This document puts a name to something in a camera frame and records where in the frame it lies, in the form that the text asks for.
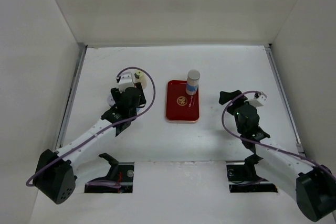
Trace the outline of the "tall jar blue label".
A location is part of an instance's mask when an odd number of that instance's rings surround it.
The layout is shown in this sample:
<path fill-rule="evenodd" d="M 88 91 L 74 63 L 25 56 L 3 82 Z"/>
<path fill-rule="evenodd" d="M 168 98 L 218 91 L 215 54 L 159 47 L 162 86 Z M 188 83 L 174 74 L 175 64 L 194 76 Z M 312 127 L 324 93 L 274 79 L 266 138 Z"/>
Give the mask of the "tall jar blue label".
<path fill-rule="evenodd" d="M 198 83 L 200 79 L 200 72 L 192 69 L 187 74 L 186 93 L 188 95 L 195 95 L 198 91 Z"/>

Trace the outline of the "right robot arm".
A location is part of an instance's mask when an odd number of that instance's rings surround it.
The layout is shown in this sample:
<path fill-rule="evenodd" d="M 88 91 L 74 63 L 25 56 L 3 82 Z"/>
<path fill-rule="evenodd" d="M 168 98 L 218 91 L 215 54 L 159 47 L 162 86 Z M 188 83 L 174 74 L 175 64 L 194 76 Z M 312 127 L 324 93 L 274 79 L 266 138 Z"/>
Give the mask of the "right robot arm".
<path fill-rule="evenodd" d="M 236 133 L 225 131 L 242 141 L 252 152 L 245 159 L 244 175 L 251 180 L 265 179 L 279 187 L 297 204 L 302 214 L 317 222 L 335 211 L 335 176 L 324 165 L 289 152 L 274 141 L 259 125 L 258 107 L 264 106 L 267 96 L 260 91 L 220 92 L 219 103 L 224 113 L 234 117 Z"/>

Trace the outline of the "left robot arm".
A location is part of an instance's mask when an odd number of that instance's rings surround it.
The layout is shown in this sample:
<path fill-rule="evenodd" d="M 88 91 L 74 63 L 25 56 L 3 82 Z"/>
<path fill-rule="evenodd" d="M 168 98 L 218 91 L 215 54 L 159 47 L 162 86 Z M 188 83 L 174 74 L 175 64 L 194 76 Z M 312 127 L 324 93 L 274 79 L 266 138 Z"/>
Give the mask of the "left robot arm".
<path fill-rule="evenodd" d="M 113 106 L 82 136 L 55 150 L 45 150 L 39 157 L 32 184 L 59 205 L 76 188 L 84 191 L 122 187 L 119 161 L 108 154 L 107 145 L 126 130 L 145 107 L 146 99 L 140 83 L 121 91 L 111 89 Z"/>

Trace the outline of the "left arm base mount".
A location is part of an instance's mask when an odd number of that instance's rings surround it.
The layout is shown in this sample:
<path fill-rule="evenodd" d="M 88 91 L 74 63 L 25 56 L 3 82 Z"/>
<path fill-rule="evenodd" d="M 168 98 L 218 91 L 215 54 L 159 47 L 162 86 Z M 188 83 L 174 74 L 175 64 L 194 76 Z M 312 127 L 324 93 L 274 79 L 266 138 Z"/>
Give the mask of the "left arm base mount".
<path fill-rule="evenodd" d="M 120 163 L 107 153 L 99 155 L 98 161 L 107 165 L 101 176 L 88 181 L 84 187 L 86 194 L 127 194 L 133 193 L 134 163 Z"/>

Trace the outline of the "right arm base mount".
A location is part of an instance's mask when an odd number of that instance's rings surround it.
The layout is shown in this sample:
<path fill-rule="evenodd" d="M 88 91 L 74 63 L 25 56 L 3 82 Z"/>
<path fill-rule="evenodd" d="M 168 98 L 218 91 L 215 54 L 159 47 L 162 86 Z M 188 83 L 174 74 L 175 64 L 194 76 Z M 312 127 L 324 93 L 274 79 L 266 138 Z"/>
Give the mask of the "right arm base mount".
<path fill-rule="evenodd" d="M 228 162 L 226 164 L 229 191 L 231 193 L 277 193 L 278 188 L 256 174 L 254 165 L 260 157 L 253 154 L 243 162 Z"/>

